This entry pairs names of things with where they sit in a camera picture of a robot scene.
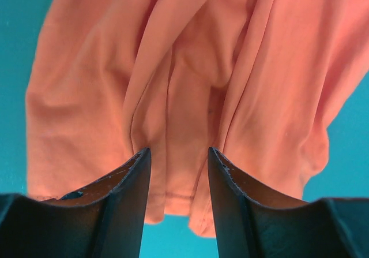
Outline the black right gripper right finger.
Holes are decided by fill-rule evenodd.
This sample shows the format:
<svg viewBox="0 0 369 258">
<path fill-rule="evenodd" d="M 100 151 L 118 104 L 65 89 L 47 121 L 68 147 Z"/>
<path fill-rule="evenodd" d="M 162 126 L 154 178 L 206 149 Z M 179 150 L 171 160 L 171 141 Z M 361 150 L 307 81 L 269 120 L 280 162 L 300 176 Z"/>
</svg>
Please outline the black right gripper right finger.
<svg viewBox="0 0 369 258">
<path fill-rule="evenodd" d="M 311 203 L 256 180 L 219 150 L 208 176 L 220 257 L 367 257 L 368 199 Z"/>
</svg>

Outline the orange t shirt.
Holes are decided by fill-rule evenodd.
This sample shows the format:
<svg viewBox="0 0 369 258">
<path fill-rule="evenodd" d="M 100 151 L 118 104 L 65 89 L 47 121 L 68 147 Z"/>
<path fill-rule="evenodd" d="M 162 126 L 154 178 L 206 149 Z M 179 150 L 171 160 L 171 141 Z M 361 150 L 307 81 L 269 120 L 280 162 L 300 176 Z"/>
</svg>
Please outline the orange t shirt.
<svg viewBox="0 0 369 258">
<path fill-rule="evenodd" d="M 27 192 L 152 153 L 146 223 L 214 237 L 208 148 L 297 199 L 368 71 L 368 0 L 53 0 L 26 92 Z"/>
</svg>

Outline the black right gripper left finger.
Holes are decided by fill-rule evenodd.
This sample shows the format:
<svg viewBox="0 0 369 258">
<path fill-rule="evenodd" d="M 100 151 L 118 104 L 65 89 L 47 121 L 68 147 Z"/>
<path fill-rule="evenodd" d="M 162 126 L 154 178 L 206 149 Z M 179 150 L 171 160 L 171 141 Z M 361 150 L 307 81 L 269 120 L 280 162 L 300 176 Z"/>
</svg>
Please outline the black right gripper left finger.
<svg viewBox="0 0 369 258">
<path fill-rule="evenodd" d="M 1 195 L 2 257 L 138 257 L 151 171 L 142 149 L 60 199 Z"/>
</svg>

